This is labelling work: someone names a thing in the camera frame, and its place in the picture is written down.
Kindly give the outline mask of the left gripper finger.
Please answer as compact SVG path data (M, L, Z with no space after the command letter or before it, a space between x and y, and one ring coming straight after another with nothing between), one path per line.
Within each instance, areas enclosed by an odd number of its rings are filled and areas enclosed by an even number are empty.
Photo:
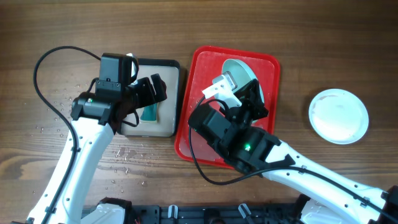
M153 105L156 103L154 87L148 77L137 80L136 95L140 105Z
M161 79L158 73L150 76L152 79L152 86L154 87L155 96L154 99L156 102L161 102L167 99L167 87L165 82Z

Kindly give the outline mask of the green yellow sponge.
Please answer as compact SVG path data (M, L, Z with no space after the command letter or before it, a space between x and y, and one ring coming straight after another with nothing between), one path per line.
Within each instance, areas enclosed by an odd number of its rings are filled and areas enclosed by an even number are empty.
M157 103L146 106L140 117L141 123L156 123L157 122Z

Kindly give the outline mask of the light blue plate top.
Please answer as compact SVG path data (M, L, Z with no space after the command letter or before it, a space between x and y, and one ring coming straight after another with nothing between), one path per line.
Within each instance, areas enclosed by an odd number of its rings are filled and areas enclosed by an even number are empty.
M222 67L222 72L230 71L236 84L237 89L233 93L237 93L244 85L252 80L257 80L257 76L251 70L251 68L244 63L242 60L238 59L227 59Z

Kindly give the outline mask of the white plate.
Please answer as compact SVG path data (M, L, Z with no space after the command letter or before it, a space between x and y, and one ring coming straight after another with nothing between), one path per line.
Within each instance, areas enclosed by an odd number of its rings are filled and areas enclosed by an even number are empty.
M337 88L321 91L313 97L308 119L321 138L340 145L359 141L369 127L364 103L351 92Z

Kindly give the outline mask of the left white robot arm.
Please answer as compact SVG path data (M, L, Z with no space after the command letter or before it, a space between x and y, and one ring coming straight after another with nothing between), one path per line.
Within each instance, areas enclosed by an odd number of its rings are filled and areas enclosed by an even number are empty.
M104 198L87 216L83 206L97 165L125 117L139 108L164 101L166 84L155 73L134 81L95 78L94 92L84 91L72 103L69 133L43 195L26 223L131 223L128 200Z

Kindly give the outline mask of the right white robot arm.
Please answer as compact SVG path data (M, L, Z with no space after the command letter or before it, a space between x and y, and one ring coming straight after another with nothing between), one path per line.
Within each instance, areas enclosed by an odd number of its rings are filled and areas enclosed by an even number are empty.
M321 91L310 102L308 118L328 142L347 145L368 130L369 115L354 94L337 88ZM304 223L397 223L397 187L388 191L360 184L303 156L286 142L272 147L266 162L291 156L294 164L261 172L269 180L309 197L301 211Z

